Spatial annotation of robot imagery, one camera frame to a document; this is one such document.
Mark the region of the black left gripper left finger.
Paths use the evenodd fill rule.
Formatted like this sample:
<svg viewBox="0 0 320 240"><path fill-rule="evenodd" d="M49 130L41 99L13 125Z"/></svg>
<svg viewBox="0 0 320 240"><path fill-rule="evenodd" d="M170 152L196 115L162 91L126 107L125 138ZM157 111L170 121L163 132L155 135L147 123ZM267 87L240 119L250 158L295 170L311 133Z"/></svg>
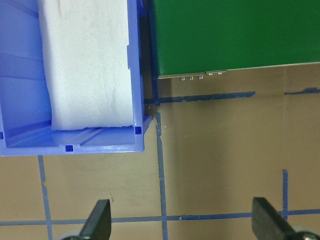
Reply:
<svg viewBox="0 0 320 240"><path fill-rule="evenodd" d="M112 232L111 205L109 199L98 200L81 229L79 240L109 240Z"/></svg>

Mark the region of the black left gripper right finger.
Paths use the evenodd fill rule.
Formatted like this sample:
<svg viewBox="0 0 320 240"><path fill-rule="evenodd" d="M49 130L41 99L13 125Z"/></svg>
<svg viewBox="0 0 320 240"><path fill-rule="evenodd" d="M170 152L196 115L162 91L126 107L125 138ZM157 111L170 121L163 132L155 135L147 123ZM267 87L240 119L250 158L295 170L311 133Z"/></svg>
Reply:
<svg viewBox="0 0 320 240"><path fill-rule="evenodd" d="M252 200L251 227L258 240L291 240L297 235L264 197Z"/></svg>

